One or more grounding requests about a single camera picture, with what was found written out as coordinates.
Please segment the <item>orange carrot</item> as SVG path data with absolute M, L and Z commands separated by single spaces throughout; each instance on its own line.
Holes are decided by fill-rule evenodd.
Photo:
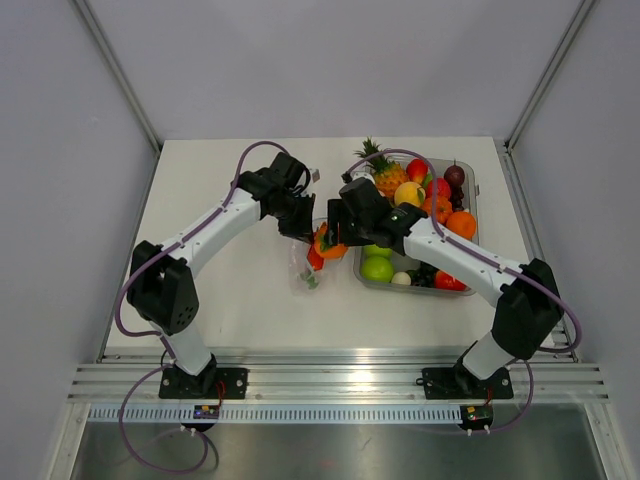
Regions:
M 324 268 L 325 259 L 316 251 L 315 245 L 309 247 L 306 259 L 313 271 L 321 271 Z

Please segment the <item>clear zip top bag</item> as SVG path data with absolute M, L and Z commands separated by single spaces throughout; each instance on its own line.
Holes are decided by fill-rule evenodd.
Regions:
M 342 263 L 349 248 L 338 245 L 320 253 L 321 241 L 310 244 L 292 240 L 289 248 L 289 286 L 295 295 L 311 295 L 321 290 Z

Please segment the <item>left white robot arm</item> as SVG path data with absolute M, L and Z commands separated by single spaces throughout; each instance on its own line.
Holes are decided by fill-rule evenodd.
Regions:
M 318 179 L 317 170 L 280 152 L 267 167 L 237 171 L 226 196 L 184 231 L 163 243 L 142 241 L 134 248 L 124 296 L 167 352 L 160 367 L 160 398 L 245 397 L 247 369 L 220 367 L 195 324 L 200 307 L 196 279 L 232 239 L 266 217 L 276 220 L 281 236 L 312 242 Z

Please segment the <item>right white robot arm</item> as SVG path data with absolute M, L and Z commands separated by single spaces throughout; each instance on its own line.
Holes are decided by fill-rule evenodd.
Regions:
M 461 397 L 484 390 L 499 370 L 530 359 L 562 319 L 553 272 L 534 259 L 520 264 L 495 255 L 441 226 L 409 203 L 392 206 L 372 181 L 358 178 L 339 192 L 330 237 L 347 246 L 376 245 L 428 263 L 479 294 L 494 307 L 491 329 L 450 369 Z

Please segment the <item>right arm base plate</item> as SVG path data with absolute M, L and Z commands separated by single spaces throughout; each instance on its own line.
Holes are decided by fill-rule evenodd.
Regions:
M 498 369 L 479 380 L 457 367 L 427 367 L 415 379 L 427 400 L 510 400 L 514 398 L 509 371 Z

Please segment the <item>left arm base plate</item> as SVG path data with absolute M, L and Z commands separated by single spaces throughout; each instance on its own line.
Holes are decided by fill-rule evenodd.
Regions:
M 162 373 L 158 396 L 169 400 L 242 400 L 248 376 L 249 370 L 245 368 L 217 367 L 193 376 L 171 367 Z

